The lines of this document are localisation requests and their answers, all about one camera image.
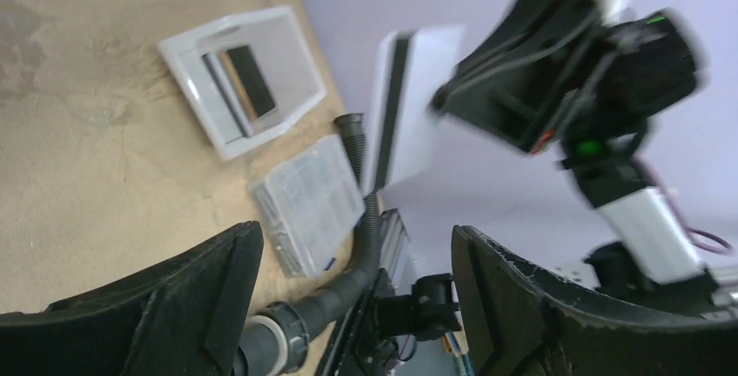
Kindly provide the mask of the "white striped card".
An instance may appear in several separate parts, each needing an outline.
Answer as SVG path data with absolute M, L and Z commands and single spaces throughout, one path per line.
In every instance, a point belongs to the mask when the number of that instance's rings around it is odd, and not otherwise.
M 379 43 L 364 121 L 365 195 L 412 178 L 432 163 L 440 120 L 432 101 L 455 74 L 464 33 L 458 24 L 395 30 Z

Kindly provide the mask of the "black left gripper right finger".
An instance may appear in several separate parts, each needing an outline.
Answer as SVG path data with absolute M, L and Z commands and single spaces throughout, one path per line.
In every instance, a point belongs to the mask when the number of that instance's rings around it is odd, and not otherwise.
M 470 225 L 452 266 L 478 375 L 734 375 L 737 310 L 706 292 L 618 299 L 538 266 Z

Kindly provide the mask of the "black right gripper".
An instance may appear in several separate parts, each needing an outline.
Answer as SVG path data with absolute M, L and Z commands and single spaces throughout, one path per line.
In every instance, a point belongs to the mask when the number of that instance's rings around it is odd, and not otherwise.
M 433 109 L 535 153 L 613 107 L 623 124 L 693 93 L 696 43 L 671 12 L 607 23 L 595 0 L 514 0 Z

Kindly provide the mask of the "white plastic tray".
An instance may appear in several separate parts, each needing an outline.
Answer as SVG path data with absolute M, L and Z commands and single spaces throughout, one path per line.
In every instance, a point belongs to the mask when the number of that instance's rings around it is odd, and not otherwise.
M 290 6 L 221 17 L 158 51 L 224 161 L 287 133 L 327 94 Z

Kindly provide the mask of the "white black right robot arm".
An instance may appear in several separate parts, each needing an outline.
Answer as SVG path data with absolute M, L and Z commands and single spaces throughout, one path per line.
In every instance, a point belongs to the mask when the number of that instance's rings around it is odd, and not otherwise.
M 650 119 L 697 89 L 696 54 L 664 10 L 608 22 L 598 0 L 515 0 L 433 108 L 529 155 L 560 145 L 560 168 L 617 238 L 586 258 L 599 292 L 708 305 L 719 285 L 695 232 L 638 157 Z

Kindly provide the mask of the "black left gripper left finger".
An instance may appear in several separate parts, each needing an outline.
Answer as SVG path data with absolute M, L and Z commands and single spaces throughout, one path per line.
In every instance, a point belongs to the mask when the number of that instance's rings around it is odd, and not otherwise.
M 245 375 L 255 221 L 38 313 L 1 317 L 4 375 Z

